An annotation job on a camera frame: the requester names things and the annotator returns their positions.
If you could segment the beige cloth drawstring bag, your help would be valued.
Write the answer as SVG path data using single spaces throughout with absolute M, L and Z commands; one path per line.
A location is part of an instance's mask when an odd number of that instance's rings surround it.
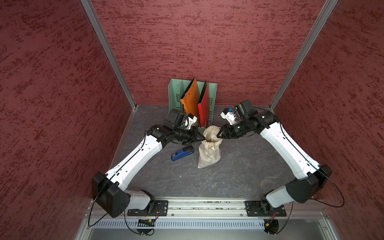
M 220 130 L 221 128 L 217 126 L 205 129 L 203 133 L 205 140 L 199 145 L 198 169 L 209 167 L 221 159 L 220 144 L 223 140 L 217 137 Z

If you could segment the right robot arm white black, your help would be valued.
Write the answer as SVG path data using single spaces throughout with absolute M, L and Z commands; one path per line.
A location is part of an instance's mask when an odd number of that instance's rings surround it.
M 292 170 L 295 179 L 265 194 L 249 207 L 262 216 L 272 216 L 279 208 L 292 202 L 305 203 L 320 191 L 332 173 L 310 157 L 285 131 L 278 117 L 269 110 L 258 112 L 249 100 L 222 111 L 228 121 L 217 134 L 220 139 L 238 139 L 256 133 L 267 140 Z

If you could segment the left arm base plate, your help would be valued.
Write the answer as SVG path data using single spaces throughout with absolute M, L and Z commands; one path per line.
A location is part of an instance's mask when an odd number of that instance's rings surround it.
M 127 210 L 127 216 L 164 217 L 168 213 L 169 201 L 154 200 L 144 210 Z

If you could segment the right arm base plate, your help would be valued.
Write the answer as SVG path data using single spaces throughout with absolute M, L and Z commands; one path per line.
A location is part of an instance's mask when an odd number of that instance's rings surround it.
M 286 217 L 284 206 L 273 208 L 265 201 L 245 201 L 245 209 L 248 217 Z

